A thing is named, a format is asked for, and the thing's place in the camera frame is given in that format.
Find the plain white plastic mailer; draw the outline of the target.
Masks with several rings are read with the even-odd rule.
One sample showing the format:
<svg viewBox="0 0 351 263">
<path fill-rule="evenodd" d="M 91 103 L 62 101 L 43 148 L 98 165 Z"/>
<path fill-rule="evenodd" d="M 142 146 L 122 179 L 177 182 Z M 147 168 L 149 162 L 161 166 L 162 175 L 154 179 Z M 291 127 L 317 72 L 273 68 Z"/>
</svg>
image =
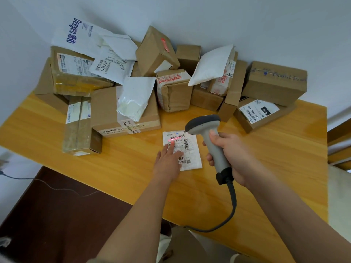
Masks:
<svg viewBox="0 0 351 263">
<path fill-rule="evenodd" d="M 123 60 L 137 61 L 137 44 L 128 35 L 108 34 L 102 35 L 104 42 Z"/>
</svg>

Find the cardboard box red white label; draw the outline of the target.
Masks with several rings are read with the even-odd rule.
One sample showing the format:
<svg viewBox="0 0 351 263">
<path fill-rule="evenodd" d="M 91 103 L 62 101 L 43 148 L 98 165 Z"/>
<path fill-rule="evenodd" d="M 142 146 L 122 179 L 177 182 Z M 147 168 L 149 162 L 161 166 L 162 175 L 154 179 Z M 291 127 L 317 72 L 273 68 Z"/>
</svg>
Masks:
<svg viewBox="0 0 351 263">
<path fill-rule="evenodd" d="M 233 48 L 228 57 L 224 74 L 219 78 L 201 83 L 200 89 L 207 90 L 219 96 L 226 96 L 234 76 L 237 58 L 238 52 Z"/>
</svg>

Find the person's left forearm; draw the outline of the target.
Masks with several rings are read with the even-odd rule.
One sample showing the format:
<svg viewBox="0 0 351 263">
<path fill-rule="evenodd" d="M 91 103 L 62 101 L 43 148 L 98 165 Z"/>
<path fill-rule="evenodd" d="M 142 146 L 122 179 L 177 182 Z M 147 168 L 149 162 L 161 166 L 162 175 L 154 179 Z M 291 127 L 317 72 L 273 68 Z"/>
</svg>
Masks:
<svg viewBox="0 0 351 263">
<path fill-rule="evenodd" d="M 99 263 L 156 263 L 165 201 L 178 172 L 156 172 L 95 258 Z"/>
</svg>

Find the thin upright cardboard box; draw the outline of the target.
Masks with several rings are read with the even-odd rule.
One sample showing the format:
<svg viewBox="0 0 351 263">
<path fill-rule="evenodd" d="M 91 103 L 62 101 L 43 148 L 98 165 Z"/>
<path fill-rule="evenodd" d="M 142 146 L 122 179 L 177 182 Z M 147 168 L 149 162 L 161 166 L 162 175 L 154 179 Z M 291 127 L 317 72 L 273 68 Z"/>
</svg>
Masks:
<svg viewBox="0 0 351 263">
<path fill-rule="evenodd" d="M 221 122 L 228 122 L 239 105 L 247 65 L 246 61 L 238 60 L 236 62 L 230 87 L 218 111 Z"/>
</svg>

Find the large cardboard box label strip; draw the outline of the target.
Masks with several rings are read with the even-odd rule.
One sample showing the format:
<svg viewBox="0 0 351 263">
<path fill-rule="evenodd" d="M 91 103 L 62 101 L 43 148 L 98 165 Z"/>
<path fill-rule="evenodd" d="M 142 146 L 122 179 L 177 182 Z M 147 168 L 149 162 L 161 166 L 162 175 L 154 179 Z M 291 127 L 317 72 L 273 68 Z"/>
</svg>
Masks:
<svg viewBox="0 0 351 263">
<path fill-rule="evenodd" d="M 118 98 L 122 86 L 104 88 L 93 92 L 91 98 L 91 127 L 103 137 L 118 137 L 137 134 L 161 128 L 161 121 L 155 92 L 140 119 L 135 122 L 117 112 Z"/>
</svg>

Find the low brown cardboard box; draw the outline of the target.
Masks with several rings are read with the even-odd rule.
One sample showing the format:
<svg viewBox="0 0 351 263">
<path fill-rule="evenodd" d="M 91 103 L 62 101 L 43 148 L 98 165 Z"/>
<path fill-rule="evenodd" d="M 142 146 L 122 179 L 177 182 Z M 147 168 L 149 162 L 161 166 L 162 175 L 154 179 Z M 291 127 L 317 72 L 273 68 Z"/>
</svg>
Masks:
<svg viewBox="0 0 351 263">
<path fill-rule="evenodd" d="M 190 104 L 216 112 L 220 108 L 223 100 L 223 96 L 208 92 L 207 89 L 202 88 L 200 84 L 198 84 L 193 87 Z"/>
</svg>

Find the plain flat cardboard box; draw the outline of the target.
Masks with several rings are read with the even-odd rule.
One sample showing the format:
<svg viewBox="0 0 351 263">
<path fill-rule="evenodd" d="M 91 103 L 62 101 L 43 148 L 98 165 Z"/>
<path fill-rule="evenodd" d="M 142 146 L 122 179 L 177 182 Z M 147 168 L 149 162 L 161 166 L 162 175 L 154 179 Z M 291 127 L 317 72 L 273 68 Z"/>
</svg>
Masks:
<svg viewBox="0 0 351 263">
<path fill-rule="evenodd" d="M 66 115 L 69 99 L 64 95 L 54 93 L 54 81 L 50 66 L 50 57 L 47 58 L 34 94 L 47 105 Z"/>
</svg>

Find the person's right forearm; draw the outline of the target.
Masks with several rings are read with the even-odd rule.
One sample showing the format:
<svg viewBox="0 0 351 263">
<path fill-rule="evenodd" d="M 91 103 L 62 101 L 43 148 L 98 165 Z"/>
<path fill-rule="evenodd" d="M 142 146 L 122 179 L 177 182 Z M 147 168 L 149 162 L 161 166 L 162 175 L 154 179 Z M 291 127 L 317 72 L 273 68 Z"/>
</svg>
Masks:
<svg viewBox="0 0 351 263">
<path fill-rule="evenodd" d="M 296 263 L 351 263 L 351 243 L 291 188 L 266 170 L 243 176 Z"/>
</svg>

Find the cardboard box red white tape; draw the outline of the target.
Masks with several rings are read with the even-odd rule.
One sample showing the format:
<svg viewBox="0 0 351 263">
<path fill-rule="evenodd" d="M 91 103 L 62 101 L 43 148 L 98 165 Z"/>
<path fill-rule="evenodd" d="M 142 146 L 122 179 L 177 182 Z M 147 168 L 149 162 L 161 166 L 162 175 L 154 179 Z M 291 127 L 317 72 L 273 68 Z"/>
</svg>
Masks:
<svg viewBox="0 0 351 263">
<path fill-rule="evenodd" d="M 174 113 L 189 109 L 193 91 L 188 85 L 190 79 L 184 69 L 157 72 L 157 98 L 162 110 Z"/>
</svg>

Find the wooden chair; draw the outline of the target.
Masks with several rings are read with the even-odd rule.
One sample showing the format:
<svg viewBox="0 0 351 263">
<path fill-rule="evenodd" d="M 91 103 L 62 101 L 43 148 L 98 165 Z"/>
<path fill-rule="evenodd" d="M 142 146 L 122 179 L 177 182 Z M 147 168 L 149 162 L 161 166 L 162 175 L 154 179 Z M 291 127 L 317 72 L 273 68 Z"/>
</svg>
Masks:
<svg viewBox="0 0 351 263">
<path fill-rule="evenodd" d="M 351 173 L 351 118 L 327 132 L 327 162 Z"/>
</svg>

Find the person's right hand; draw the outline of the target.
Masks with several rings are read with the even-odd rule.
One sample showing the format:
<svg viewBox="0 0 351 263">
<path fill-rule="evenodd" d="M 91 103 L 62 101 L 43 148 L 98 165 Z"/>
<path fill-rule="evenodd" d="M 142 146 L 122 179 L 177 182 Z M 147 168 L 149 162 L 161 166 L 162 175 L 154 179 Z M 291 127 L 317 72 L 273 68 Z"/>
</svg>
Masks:
<svg viewBox="0 0 351 263">
<path fill-rule="evenodd" d="M 251 182 L 265 172 L 265 167 L 250 153 L 239 136 L 229 134 L 228 143 L 217 146 L 223 148 L 224 155 L 232 167 L 232 176 L 240 185 L 250 189 Z"/>
</svg>

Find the flat cardboard box black label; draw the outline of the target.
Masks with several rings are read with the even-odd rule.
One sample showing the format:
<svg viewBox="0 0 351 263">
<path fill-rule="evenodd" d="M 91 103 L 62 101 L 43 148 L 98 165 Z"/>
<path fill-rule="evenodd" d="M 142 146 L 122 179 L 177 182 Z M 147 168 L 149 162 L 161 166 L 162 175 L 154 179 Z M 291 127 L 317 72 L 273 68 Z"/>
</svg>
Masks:
<svg viewBox="0 0 351 263">
<path fill-rule="evenodd" d="M 248 134 L 273 122 L 296 108 L 296 103 L 281 106 L 267 101 L 244 97 L 234 112 L 241 127 Z"/>
</svg>

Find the cardboard box yellow tape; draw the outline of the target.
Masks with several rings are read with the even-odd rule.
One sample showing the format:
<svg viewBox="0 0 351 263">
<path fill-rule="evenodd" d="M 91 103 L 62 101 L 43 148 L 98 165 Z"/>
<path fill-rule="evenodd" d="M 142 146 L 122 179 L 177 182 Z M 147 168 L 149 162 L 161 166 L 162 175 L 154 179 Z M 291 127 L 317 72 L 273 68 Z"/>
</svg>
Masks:
<svg viewBox="0 0 351 263">
<path fill-rule="evenodd" d="M 95 90 L 115 86 L 111 80 L 90 72 L 94 59 L 65 48 L 50 47 L 50 68 L 54 93 L 91 97 Z"/>
</svg>

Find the person's beige trousers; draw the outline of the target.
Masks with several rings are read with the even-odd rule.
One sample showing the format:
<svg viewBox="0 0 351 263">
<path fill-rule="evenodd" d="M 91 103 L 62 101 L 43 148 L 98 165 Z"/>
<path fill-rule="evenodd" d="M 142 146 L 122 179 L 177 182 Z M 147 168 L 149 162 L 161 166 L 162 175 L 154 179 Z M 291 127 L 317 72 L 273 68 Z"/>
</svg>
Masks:
<svg viewBox="0 0 351 263">
<path fill-rule="evenodd" d="M 117 227 L 86 263 L 267 263 L 180 226 L 172 228 L 171 236 L 156 235 L 150 227 L 126 235 L 121 230 Z"/>
</svg>

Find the cardboard box red sticker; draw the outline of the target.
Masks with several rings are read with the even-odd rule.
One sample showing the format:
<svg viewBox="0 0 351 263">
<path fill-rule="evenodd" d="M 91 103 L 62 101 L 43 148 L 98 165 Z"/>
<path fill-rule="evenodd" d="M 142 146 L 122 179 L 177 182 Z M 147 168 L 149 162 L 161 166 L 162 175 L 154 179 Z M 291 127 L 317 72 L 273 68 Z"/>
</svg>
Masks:
<svg viewBox="0 0 351 263">
<path fill-rule="evenodd" d="M 153 26 L 148 27 L 135 54 L 141 76 L 152 77 L 180 67 L 170 39 Z"/>
</svg>

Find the beige upholstered seat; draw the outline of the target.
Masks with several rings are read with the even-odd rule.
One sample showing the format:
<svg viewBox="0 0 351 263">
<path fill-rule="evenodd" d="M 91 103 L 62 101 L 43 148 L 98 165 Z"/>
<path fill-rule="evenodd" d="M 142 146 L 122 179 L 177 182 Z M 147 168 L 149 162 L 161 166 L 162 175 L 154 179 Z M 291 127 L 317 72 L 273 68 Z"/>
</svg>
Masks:
<svg viewBox="0 0 351 263">
<path fill-rule="evenodd" d="M 351 173 L 328 165 L 328 223 L 351 243 Z"/>
</svg>

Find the white mailer bag blue print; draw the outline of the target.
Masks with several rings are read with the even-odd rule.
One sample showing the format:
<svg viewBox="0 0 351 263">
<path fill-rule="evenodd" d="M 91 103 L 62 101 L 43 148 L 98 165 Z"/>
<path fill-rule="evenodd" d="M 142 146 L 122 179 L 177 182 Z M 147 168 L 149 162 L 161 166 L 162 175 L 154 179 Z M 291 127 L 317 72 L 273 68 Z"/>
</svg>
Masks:
<svg viewBox="0 0 351 263">
<path fill-rule="evenodd" d="M 90 22 L 69 18 L 55 30 L 51 45 L 95 58 L 99 55 L 104 35 L 113 33 Z"/>
</svg>

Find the grey handheld barcode scanner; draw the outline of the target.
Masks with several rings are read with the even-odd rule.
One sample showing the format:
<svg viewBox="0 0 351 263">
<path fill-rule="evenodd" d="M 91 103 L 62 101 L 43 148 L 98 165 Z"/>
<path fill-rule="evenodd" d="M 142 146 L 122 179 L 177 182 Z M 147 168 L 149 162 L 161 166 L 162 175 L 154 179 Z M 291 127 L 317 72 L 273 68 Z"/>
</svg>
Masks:
<svg viewBox="0 0 351 263">
<path fill-rule="evenodd" d="M 210 140 L 210 131 L 213 130 L 218 135 L 217 128 L 221 119 L 218 115 L 205 115 L 191 119 L 185 125 L 185 131 L 190 135 L 201 135 L 214 160 L 216 169 L 216 180 L 219 185 L 233 184 L 232 167 L 224 155 L 223 148 L 215 145 Z"/>
</svg>

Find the white mailer with barcode label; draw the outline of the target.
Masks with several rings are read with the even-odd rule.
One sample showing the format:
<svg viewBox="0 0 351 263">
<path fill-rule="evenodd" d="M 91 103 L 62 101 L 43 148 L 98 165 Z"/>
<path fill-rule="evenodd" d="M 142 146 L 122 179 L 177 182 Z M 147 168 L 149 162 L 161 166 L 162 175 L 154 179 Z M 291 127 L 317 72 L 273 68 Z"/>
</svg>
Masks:
<svg viewBox="0 0 351 263">
<path fill-rule="evenodd" d="M 111 47 L 103 45 L 99 55 L 89 68 L 90 73 L 123 85 L 125 78 L 130 77 L 135 61 L 124 60 Z"/>
</svg>

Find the glossy white plastic bag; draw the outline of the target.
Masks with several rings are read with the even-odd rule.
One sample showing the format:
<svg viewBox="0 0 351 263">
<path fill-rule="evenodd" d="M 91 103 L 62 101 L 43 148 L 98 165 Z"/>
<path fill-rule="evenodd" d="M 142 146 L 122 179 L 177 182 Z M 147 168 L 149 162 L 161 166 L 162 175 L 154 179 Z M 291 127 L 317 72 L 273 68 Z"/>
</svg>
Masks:
<svg viewBox="0 0 351 263">
<path fill-rule="evenodd" d="M 138 122 L 147 105 L 155 85 L 156 77 L 127 76 L 117 99 L 116 111 L 134 122 Z"/>
</svg>

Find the long narrow taped cardboard box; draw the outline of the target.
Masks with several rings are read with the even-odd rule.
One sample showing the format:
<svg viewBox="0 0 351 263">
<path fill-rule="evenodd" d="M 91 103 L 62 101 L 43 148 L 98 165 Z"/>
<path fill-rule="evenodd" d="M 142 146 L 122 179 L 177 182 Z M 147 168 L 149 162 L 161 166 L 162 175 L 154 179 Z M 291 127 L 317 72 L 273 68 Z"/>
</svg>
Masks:
<svg viewBox="0 0 351 263">
<path fill-rule="evenodd" d="M 103 137 L 91 126 L 91 98 L 70 96 L 62 151 L 73 156 L 100 154 Z"/>
</svg>

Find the white padded mailer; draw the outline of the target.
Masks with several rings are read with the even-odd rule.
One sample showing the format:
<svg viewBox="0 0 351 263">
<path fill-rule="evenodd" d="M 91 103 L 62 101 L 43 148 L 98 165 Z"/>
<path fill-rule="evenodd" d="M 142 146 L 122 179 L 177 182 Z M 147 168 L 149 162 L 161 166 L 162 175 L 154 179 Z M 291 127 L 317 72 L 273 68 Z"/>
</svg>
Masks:
<svg viewBox="0 0 351 263">
<path fill-rule="evenodd" d="M 188 86 L 220 78 L 228 72 L 233 73 L 233 60 L 230 59 L 230 54 L 235 51 L 234 48 L 235 46 L 230 44 L 205 53 L 200 58 Z"/>
</svg>

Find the person's left hand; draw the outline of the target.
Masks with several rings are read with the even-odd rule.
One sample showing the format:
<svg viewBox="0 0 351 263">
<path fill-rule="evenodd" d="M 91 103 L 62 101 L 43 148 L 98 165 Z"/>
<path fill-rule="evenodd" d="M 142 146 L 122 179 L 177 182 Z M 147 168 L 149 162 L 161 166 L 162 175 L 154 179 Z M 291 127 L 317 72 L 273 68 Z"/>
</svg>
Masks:
<svg viewBox="0 0 351 263">
<path fill-rule="evenodd" d="M 162 152 L 161 159 L 157 162 L 157 156 L 153 167 L 152 182 L 170 186 L 170 184 L 178 177 L 180 168 L 174 152 L 175 141 L 171 141 L 170 145 L 166 144 Z"/>
</svg>

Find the small plain cardboard box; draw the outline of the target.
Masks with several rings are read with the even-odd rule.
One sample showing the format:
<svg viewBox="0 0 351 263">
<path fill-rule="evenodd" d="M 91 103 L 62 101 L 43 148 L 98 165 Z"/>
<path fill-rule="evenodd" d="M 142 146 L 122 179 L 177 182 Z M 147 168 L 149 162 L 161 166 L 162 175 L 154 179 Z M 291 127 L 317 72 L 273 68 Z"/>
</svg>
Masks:
<svg viewBox="0 0 351 263">
<path fill-rule="evenodd" d="M 188 74 L 192 76 L 198 65 L 198 62 L 200 61 L 201 46 L 191 44 L 178 44 L 176 48 L 176 56 L 180 63 L 179 69 L 187 71 Z"/>
</svg>

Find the big cardboard box blue print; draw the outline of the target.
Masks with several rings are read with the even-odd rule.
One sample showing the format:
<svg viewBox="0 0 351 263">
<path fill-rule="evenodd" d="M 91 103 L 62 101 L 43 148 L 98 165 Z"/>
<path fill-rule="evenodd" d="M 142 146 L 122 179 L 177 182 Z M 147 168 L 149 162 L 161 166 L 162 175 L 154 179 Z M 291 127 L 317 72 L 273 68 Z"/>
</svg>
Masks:
<svg viewBox="0 0 351 263">
<path fill-rule="evenodd" d="M 289 106 L 307 92 L 306 70 L 252 61 L 241 96 Z"/>
</svg>

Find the small white labelled parcel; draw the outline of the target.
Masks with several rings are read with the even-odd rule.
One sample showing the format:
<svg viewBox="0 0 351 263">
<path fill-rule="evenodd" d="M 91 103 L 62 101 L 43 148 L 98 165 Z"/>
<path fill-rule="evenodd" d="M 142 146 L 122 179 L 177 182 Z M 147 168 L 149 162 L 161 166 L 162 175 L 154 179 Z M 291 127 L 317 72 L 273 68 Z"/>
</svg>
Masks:
<svg viewBox="0 0 351 263">
<path fill-rule="evenodd" d="M 190 135 L 185 130 L 163 132 L 163 144 L 170 145 L 171 141 L 175 141 L 174 152 L 182 151 L 184 153 L 180 171 L 201 169 L 203 167 L 195 135 Z"/>
</svg>

